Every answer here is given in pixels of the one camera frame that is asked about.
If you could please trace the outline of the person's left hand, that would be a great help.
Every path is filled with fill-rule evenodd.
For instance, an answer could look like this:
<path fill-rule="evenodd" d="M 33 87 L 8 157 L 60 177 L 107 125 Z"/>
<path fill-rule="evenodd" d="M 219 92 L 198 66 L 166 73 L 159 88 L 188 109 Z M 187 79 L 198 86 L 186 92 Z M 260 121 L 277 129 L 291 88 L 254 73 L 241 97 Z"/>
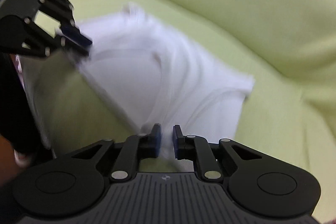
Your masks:
<path fill-rule="evenodd" d="M 0 185 L 3 186 L 23 172 L 31 159 L 16 154 L 11 144 L 1 136 L 0 148 Z"/>

